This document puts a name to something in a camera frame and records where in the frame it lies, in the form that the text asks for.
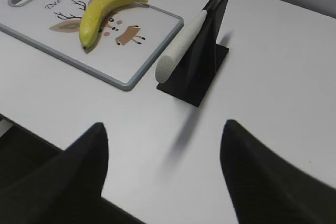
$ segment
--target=deer text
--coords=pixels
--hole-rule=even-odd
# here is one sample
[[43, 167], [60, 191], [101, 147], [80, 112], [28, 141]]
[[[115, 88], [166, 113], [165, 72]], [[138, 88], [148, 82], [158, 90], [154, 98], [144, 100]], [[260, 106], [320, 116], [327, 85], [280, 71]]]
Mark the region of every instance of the deer text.
[[52, 4], [48, 4], [46, 5], [44, 8], [45, 9], [52, 9], [55, 5], [58, 5], [59, 3], [61, 3], [63, 0], [56, 0], [54, 1]]

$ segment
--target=deer antler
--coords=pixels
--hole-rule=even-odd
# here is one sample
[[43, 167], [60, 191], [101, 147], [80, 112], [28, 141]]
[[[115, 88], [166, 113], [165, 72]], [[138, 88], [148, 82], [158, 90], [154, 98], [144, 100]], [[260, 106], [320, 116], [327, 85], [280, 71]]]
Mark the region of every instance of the deer antler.
[[86, 10], [86, 3], [84, 3], [83, 1], [74, 1], [74, 0], [71, 0], [71, 1], [73, 4], [81, 6], [81, 7], [78, 7], [78, 9]]
[[70, 14], [70, 17], [67, 17], [64, 14], [62, 14], [61, 12], [55, 13], [55, 14], [57, 15], [58, 18], [63, 19], [63, 20], [72, 19], [72, 18], [80, 18], [80, 19], [82, 18], [82, 17], [74, 16], [72, 14]]

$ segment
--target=knife handle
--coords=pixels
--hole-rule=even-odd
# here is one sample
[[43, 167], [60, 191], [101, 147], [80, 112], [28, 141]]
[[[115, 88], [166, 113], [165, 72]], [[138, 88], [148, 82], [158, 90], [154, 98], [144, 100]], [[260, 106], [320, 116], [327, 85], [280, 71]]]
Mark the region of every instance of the knife handle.
[[188, 51], [190, 45], [195, 40], [201, 30], [206, 18], [207, 11], [202, 10], [193, 20], [175, 36], [172, 42], [161, 54], [155, 70], [155, 78], [158, 83], [168, 80], [177, 64]]

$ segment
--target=gray cutting board rim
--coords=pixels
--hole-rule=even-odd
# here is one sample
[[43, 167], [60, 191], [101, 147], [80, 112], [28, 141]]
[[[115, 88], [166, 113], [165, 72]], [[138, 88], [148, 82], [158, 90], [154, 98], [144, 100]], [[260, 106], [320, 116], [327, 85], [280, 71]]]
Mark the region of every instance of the gray cutting board rim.
[[53, 56], [57, 59], [62, 60], [65, 63], [70, 64], [70, 65], [72, 65], [72, 66], [74, 66], [74, 67], [76, 67], [76, 68], [78, 68], [78, 69], [80, 69], [80, 70], [82, 70], [82, 71], [84, 71], [84, 72], [102, 80], [102, 81], [105, 81], [105, 82], [107, 82], [107, 83], [109, 83], [109, 84], [111, 84], [111, 85], [113, 85], [113, 86], [115, 86], [115, 87], [117, 87], [117, 88], [119, 88], [123, 91], [129, 91], [129, 90], [131, 90], [135, 87], [135, 85], [140, 81], [140, 79], [147, 72], [147, 70], [156, 61], [156, 59], [161, 54], [161, 52], [164, 50], [164, 48], [170, 43], [170, 41], [175, 37], [175, 35], [183, 27], [183, 18], [180, 17], [180, 16], [177, 16], [175, 14], [172, 14], [170, 12], [167, 12], [165, 10], [162, 10], [160, 8], [157, 8], [157, 7], [149, 5], [149, 4], [137, 3], [137, 5], [146, 6], [147, 8], [144, 8], [144, 9], [150, 10], [152, 12], [151, 15], [154, 15], [154, 17], [156, 17], [155, 15], [158, 15], [158, 14], [155, 14], [156, 12], [160, 13], [160, 15], [161, 14], [166, 15], [163, 19], [165, 19], [167, 17], [167, 20], [169, 20], [169, 22], [174, 24], [174, 26], [172, 26], [171, 28], [168, 28], [167, 32], [163, 33], [164, 38], [162, 40], [160, 40], [160, 43], [157, 43], [157, 44], [154, 43], [154, 45], [148, 46], [147, 50], [151, 50], [151, 47], [153, 49], [154, 48], [155, 49], [151, 51], [151, 54], [148, 54], [148, 55], [144, 54], [146, 58], [144, 58], [143, 63], [140, 65], [140, 67], [138, 67], [136, 69], [134, 74], [127, 81], [115, 78], [112, 74], [105, 73], [104, 71], [100, 71], [100, 69], [97, 69], [97, 68], [95, 68], [91, 65], [86, 64], [85, 62], [82, 62], [81, 60], [78, 60], [76, 58], [71, 57], [70, 54], [65, 54], [65, 53], [61, 52], [60, 50], [55, 49], [53, 46], [49, 46], [46, 43], [40, 42], [39, 40], [32, 38], [28, 34], [25, 34], [21, 31], [18, 31], [18, 29], [15, 29], [15, 28], [7, 25], [6, 23], [4, 23], [2, 21], [1, 15], [0, 15], [0, 30], [8, 33], [9, 35], [27, 43], [27, 44], [29, 44], [31, 46], [34, 46], [34, 47], [38, 48], [39, 50], [41, 50], [43, 52], [48, 53], [49, 55], [51, 55], [51, 56]]

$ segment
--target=deer illustration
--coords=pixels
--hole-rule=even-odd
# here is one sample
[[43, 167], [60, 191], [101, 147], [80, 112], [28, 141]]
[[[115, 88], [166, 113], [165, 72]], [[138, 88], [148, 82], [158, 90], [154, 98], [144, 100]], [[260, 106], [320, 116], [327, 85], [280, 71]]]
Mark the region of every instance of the deer illustration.
[[[86, 10], [86, 3], [83, 1], [75, 1], [75, 0], [71, 0], [73, 4], [79, 5], [78, 9], [80, 10]], [[58, 23], [54, 26], [51, 26], [49, 29], [52, 31], [58, 31], [61, 33], [75, 33], [79, 31], [79, 25], [80, 25], [80, 20], [81, 20], [81, 16], [74, 16], [72, 14], [70, 14], [69, 16], [64, 15], [61, 12], [54, 12], [54, 14], [56, 14], [56, 17], [62, 20], [65, 20], [61, 23]], [[113, 31], [119, 31], [118, 28], [116, 28], [115, 26], [111, 26], [110, 23], [113, 25], [114, 24], [114, 18], [113, 16], [115, 14], [118, 14], [116, 12], [111, 12], [102, 22], [101, 27], [99, 29], [99, 32], [103, 32], [103, 29], [105, 27], [107, 28], [111, 28]], [[118, 20], [116, 22], [117, 25], [121, 25], [122, 21]], [[138, 32], [140, 31], [140, 27], [137, 25], [133, 25], [133, 26], [128, 26], [127, 29], [125, 30], [125, 32], [118, 36], [117, 38], [115, 38], [115, 42], [117, 43], [117, 45], [125, 45], [130, 41], [133, 41], [137, 44], [142, 44], [141, 42], [135, 40], [134, 38], [140, 38], [142, 40], [146, 40], [146, 38], [142, 37], [142, 36], [138, 36]], [[105, 32], [103, 33], [103, 35], [109, 36], [110, 32]]]

